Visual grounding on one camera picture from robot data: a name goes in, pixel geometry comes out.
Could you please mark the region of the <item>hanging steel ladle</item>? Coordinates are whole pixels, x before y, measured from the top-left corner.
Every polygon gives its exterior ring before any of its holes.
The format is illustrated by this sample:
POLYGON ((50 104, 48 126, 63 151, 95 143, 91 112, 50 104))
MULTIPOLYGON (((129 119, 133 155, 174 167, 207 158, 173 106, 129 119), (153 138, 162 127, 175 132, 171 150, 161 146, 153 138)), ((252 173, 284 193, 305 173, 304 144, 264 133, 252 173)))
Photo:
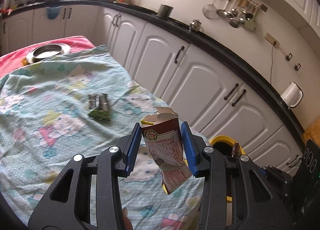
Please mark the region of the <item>hanging steel ladle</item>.
POLYGON ((231 0, 227 0, 227 1, 225 2, 224 7, 223 7, 222 9, 218 9, 218 10, 216 11, 216 13, 217 13, 217 15, 218 15, 219 17, 225 18, 225 17, 227 16, 226 8, 227 8, 227 6, 229 5, 230 1, 231 1, 231 0))

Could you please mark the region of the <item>steel teapot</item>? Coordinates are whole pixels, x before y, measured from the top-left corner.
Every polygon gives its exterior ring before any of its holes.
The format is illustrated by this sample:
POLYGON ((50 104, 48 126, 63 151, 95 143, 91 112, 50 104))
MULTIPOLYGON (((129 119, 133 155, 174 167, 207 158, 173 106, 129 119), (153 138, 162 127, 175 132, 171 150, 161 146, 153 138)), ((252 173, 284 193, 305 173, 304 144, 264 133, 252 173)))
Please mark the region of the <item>steel teapot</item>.
POLYGON ((193 19, 193 21, 189 24, 189 31, 199 32, 201 30, 202 23, 200 20, 193 19))

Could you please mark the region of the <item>wall power socket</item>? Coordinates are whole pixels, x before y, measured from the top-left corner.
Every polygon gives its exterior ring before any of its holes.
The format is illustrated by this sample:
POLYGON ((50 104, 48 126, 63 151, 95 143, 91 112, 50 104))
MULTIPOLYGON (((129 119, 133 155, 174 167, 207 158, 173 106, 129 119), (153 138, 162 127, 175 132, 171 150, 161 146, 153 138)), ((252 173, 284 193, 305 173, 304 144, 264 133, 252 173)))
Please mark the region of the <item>wall power socket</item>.
POLYGON ((279 42, 270 33, 266 33, 264 38, 271 43, 275 48, 279 47, 279 42))

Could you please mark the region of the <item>green hanging spatula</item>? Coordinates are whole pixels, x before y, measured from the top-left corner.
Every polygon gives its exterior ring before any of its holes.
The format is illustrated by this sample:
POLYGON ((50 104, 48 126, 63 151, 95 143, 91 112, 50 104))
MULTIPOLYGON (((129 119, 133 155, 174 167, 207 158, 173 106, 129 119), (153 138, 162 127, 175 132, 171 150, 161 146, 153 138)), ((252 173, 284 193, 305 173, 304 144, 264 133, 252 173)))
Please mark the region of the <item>green hanging spatula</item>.
POLYGON ((252 13, 252 16, 249 17, 249 14, 246 14, 246 22, 245 27, 251 31, 255 30, 255 16, 258 11, 258 8, 255 7, 254 12, 252 13))

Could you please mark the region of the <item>green pea snack packet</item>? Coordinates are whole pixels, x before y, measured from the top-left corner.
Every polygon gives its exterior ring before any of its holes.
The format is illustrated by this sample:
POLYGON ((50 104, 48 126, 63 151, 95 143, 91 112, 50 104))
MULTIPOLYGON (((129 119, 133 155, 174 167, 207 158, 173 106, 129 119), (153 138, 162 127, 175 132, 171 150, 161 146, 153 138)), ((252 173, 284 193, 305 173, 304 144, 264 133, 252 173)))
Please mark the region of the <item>green pea snack packet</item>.
POLYGON ((105 93, 88 95, 88 116, 95 120, 110 121, 110 105, 105 93))

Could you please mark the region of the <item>pink red cloth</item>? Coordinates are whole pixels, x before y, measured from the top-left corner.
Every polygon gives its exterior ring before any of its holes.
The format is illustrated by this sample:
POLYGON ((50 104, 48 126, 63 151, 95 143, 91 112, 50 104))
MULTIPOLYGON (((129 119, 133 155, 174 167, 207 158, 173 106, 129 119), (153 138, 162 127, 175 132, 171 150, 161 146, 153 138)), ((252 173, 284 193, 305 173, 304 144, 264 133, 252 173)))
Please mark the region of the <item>pink red cloth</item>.
POLYGON ((60 54, 76 53, 95 47, 93 43, 91 43, 91 41, 84 36, 70 36, 67 38, 44 41, 29 45, 1 56, 1 77, 11 73, 16 69, 22 68, 23 66, 32 64, 34 56, 36 58, 40 58, 37 57, 37 55, 39 55, 41 52, 45 52, 46 50, 37 50, 39 47, 51 48, 51 56, 57 54, 59 51, 57 50, 57 47, 54 47, 53 45, 60 45, 60 54))

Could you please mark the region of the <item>white lower cabinets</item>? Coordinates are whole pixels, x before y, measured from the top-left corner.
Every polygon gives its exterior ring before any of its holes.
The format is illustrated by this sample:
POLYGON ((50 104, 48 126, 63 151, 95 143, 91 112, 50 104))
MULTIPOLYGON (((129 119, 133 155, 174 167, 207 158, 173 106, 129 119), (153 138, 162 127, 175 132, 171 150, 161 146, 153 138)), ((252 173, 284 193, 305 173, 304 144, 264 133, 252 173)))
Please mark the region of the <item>white lower cabinets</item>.
POLYGON ((31 5, 1 18, 1 53, 82 35, 107 45, 141 86, 182 120, 212 139, 230 136, 261 166, 294 173, 304 144, 302 128, 280 95, 247 62, 216 40, 139 7, 63 2, 31 5))

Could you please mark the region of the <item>yellow rimmed trash bin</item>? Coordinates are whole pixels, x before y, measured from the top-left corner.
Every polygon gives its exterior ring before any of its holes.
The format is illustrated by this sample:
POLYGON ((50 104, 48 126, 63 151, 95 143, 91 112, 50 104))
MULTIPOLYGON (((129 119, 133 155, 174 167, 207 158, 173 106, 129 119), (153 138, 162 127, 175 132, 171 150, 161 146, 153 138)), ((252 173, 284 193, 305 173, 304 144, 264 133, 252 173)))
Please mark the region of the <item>yellow rimmed trash bin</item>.
MULTIPOLYGON (((209 144, 217 149, 222 155, 227 157, 239 157, 245 154, 240 144, 233 138, 226 135, 218 135, 209 140, 209 144)), ((240 176, 240 172, 227 169, 230 175, 227 176, 227 203, 232 203, 232 179, 240 176)))

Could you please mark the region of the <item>black induction cooker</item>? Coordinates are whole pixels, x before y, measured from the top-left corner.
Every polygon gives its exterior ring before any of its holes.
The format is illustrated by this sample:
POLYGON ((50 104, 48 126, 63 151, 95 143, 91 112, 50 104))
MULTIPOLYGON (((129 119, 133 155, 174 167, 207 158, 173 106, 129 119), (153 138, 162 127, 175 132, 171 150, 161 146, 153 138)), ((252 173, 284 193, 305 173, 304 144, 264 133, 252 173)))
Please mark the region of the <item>black induction cooker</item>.
POLYGON ((319 145, 312 139, 307 141, 294 182, 297 193, 306 195, 319 185, 319 145))

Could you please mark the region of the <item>red snack box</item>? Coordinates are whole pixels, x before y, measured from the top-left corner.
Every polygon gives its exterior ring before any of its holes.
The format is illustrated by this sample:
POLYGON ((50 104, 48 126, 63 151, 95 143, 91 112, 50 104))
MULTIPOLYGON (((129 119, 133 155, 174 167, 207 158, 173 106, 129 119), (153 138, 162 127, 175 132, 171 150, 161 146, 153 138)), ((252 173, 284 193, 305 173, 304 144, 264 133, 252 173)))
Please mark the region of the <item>red snack box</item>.
POLYGON ((162 188, 166 194, 178 189, 191 172, 184 158, 178 114, 169 107, 156 107, 154 114, 140 121, 146 147, 162 175, 162 188))

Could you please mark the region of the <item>cartoon print green tablecloth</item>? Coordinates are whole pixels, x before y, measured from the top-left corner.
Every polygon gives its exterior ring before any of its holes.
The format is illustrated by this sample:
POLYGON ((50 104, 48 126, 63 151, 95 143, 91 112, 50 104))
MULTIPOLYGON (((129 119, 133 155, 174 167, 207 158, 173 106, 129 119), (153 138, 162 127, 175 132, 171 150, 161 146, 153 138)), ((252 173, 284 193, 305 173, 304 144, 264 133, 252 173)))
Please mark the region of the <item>cartoon print green tablecloth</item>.
MULTIPOLYGON (((116 145, 165 102, 131 79, 99 46, 19 68, 1 77, 1 193, 23 222, 67 162, 116 145), (88 116, 88 95, 105 93, 110 121, 88 116)), ((121 203, 134 229, 189 229, 203 180, 189 178, 172 194, 141 143, 135 168, 119 179, 121 203)))

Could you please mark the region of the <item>white electric kettle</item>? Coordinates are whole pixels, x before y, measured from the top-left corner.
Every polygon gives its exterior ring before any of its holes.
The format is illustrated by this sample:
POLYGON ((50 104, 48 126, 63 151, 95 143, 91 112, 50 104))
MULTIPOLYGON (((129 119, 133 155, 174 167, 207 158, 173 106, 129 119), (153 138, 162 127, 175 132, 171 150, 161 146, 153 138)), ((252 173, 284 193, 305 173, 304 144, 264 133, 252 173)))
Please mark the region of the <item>white electric kettle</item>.
POLYGON ((291 109, 298 106, 304 94, 298 84, 296 84, 295 82, 291 82, 280 96, 286 103, 288 109, 291 109))

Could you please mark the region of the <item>blue hanging basin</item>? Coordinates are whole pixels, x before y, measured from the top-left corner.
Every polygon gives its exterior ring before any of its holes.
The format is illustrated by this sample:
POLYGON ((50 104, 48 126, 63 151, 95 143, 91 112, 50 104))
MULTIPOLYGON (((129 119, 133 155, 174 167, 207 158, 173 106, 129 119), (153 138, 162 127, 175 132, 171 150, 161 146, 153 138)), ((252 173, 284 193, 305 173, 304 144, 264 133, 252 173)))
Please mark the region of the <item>blue hanging basin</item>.
POLYGON ((59 14, 60 14, 60 11, 62 9, 62 6, 58 6, 58 7, 47 7, 46 8, 46 14, 47 14, 47 18, 49 20, 54 20, 56 19, 59 14))

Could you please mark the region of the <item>dark metal cup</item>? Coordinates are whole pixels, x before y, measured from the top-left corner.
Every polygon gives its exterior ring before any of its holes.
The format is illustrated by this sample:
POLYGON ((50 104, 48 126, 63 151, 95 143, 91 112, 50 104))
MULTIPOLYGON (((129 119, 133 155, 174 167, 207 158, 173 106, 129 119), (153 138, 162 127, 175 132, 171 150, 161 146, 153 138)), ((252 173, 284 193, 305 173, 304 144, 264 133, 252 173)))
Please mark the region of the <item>dark metal cup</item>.
POLYGON ((173 10, 172 6, 161 5, 158 12, 157 12, 157 17, 167 20, 170 16, 172 10, 173 10))

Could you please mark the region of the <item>steel bowl on table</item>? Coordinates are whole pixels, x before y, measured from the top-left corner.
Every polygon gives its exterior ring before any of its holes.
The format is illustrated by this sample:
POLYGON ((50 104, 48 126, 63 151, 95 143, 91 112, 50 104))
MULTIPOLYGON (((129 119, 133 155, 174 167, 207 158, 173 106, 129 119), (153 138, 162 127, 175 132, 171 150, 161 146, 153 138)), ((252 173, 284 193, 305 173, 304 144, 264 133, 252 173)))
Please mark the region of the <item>steel bowl on table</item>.
POLYGON ((25 57, 27 64, 33 64, 43 61, 46 58, 51 58, 57 55, 68 54, 71 51, 71 47, 67 44, 56 43, 46 44, 33 49, 25 57))

